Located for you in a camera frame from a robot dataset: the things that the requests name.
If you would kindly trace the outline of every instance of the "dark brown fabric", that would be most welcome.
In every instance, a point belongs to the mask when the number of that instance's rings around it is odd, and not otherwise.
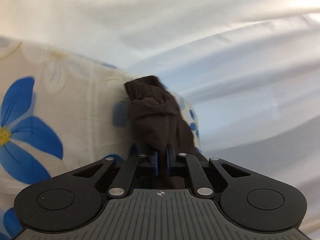
[[[158,150],[159,170],[165,180],[174,187],[172,179],[165,176],[167,144],[171,144],[175,154],[192,154],[200,161],[206,158],[196,152],[193,134],[182,119],[179,106],[174,97],[167,92],[155,76],[135,79],[124,84],[131,99],[128,115],[134,136]]]

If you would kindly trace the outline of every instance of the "blue petal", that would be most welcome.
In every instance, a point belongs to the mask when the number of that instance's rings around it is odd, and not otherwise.
[[[28,111],[34,83],[33,77],[27,77],[18,79],[9,87],[2,101],[0,126],[10,124]]]
[[[128,121],[128,103],[117,102],[113,107],[112,123],[115,127],[124,127]]]
[[[195,148],[196,148],[196,152],[197,152],[197,153],[202,153],[202,151],[199,150],[197,147],[195,147]]]
[[[10,240],[10,238],[0,232],[0,240]]]
[[[16,214],[14,213],[13,208],[10,208],[4,214],[3,224],[5,227],[5,230],[7,230],[7,232],[9,233],[9,235],[12,238],[15,237],[22,230],[22,227],[19,223],[19,220],[18,220]]]
[[[30,116],[11,129],[11,138],[32,145],[40,151],[62,159],[63,147],[59,137],[40,118]]]
[[[50,178],[40,162],[12,142],[0,147],[0,163],[12,177],[26,184],[34,184]]]
[[[190,112],[191,118],[194,120],[194,119],[195,119],[195,115],[193,114],[193,111],[192,111],[192,110],[189,110],[189,112]]]
[[[180,98],[180,100],[179,100],[179,107],[180,107],[181,110],[186,108],[186,105],[184,103],[184,99],[183,98]]]
[[[195,131],[195,130],[197,129],[197,126],[196,126],[196,124],[195,124],[194,122],[192,122],[192,123],[190,124],[190,129],[191,129],[192,131]]]
[[[117,155],[117,154],[109,154],[109,155],[107,155],[105,158],[107,158],[107,157],[113,157],[113,158],[115,158],[116,159],[116,163],[123,163],[124,162],[124,159],[123,158],[121,158],[119,155]]]

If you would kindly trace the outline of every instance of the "flower petal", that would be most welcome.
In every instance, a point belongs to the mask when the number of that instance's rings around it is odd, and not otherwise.
[[[5,234],[0,232],[0,240],[10,240]]]
[[[62,159],[63,147],[56,133],[40,118],[30,116],[11,129],[11,138]]]
[[[34,184],[50,178],[40,162],[12,142],[0,147],[0,163],[12,177],[26,184]]]
[[[32,90],[35,81],[33,77],[18,79],[4,95],[0,126],[4,127],[22,116],[31,106]]]
[[[191,118],[194,120],[194,119],[195,119],[195,115],[194,115],[193,111],[192,111],[192,110],[189,110],[189,112],[190,112]]]
[[[189,127],[192,131],[195,131],[197,129],[197,125],[194,122],[192,122]]]
[[[22,231],[22,227],[19,223],[19,220],[14,213],[13,208],[7,210],[7,212],[3,216],[3,224],[5,230],[9,233],[9,235],[14,238],[18,233]]]

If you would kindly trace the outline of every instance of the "white bedsheet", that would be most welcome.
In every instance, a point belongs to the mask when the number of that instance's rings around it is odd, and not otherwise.
[[[0,35],[158,75],[193,104],[204,155],[299,188],[320,239],[320,0],[0,4]]]

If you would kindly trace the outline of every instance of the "blue flower print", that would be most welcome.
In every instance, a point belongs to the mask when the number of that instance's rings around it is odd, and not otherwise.
[[[190,116],[191,116],[192,120],[194,120],[195,119],[195,114],[193,113],[192,110],[189,110],[189,112],[190,112]]]
[[[191,131],[195,131],[197,129],[197,125],[194,122],[192,122],[190,124],[190,129],[191,129]]]
[[[117,102],[112,111],[112,123],[115,127],[125,127],[129,120],[128,102]]]
[[[34,79],[14,82],[4,95],[0,111],[0,163],[13,178],[34,184],[50,178],[47,170],[12,139],[62,159],[62,143],[55,132],[36,116],[25,116],[31,106]]]
[[[0,232],[0,240],[10,240],[5,234]]]
[[[4,224],[5,230],[9,233],[11,238],[14,238],[22,230],[22,227],[19,223],[19,220],[16,214],[14,213],[13,208],[10,208],[4,214],[3,224]]]

